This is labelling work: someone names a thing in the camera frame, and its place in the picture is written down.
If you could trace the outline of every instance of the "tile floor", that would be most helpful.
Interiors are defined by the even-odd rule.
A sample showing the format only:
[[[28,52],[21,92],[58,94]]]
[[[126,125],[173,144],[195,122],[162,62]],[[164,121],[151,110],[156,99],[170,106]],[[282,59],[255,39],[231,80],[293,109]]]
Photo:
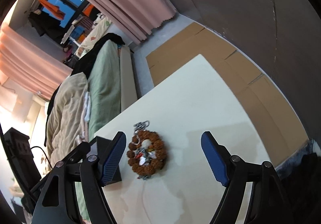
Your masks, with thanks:
[[[178,14],[175,18],[165,22],[161,27],[153,30],[152,35],[147,40],[132,49],[134,52],[132,62],[138,98],[154,88],[146,56],[192,22],[192,19]]]

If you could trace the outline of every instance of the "screw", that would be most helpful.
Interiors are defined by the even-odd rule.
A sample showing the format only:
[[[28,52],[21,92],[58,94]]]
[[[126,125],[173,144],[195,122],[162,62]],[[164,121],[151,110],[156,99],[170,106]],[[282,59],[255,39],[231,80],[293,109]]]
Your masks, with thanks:
[[[239,156],[237,156],[237,155],[233,155],[232,156],[232,161],[234,161],[234,162],[238,162],[238,161],[240,161],[240,157]]]
[[[64,165],[63,161],[59,161],[59,162],[56,163],[56,167],[57,168],[60,168],[62,165]]]
[[[268,168],[271,168],[272,167],[272,163],[270,163],[269,161],[265,161],[264,162],[264,166],[268,167]]]
[[[88,161],[95,161],[95,160],[97,160],[97,156],[96,155],[90,155],[88,157]]]

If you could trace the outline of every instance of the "white table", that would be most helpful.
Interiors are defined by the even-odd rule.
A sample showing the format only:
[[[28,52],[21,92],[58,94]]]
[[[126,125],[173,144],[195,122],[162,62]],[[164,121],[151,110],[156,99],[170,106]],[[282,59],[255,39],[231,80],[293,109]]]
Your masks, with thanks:
[[[167,165],[147,181],[137,179],[127,164],[123,181],[104,193],[117,223],[208,224],[224,187],[216,182],[200,145],[209,130],[219,144],[245,161],[261,164],[269,156],[242,106],[201,55],[188,62],[152,91],[100,129],[96,135],[112,139],[118,131],[133,136],[133,125],[150,121],[166,143]],[[243,223],[250,196],[247,185],[237,223]]]

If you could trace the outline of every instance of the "silver chain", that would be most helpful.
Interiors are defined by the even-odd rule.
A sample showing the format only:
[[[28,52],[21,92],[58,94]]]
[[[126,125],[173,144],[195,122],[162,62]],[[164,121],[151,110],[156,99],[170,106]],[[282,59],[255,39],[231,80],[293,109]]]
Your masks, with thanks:
[[[140,144],[140,138],[138,137],[137,133],[139,130],[145,130],[147,127],[149,126],[149,121],[146,120],[146,121],[140,121],[136,124],[134,124],[134,135],[137,137],[138,139],[138,143],[134,143],[132,142],[133,144]]]

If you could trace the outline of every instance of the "blue gripper pad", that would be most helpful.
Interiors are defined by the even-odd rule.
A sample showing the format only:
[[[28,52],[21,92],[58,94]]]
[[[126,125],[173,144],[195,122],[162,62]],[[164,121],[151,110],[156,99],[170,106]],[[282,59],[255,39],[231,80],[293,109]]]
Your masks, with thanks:
[[[101,182],[106,185],[113,179],[121,157],[126,149],[126,135],[122,134],[102,167]]]
[[[218,182],[222,183],[224,187],[227,187],[230,180],[227,177],[226,164],[206,133],[202,134],[201,147],[208,161],[208,164],[212,169],[215,179]]]

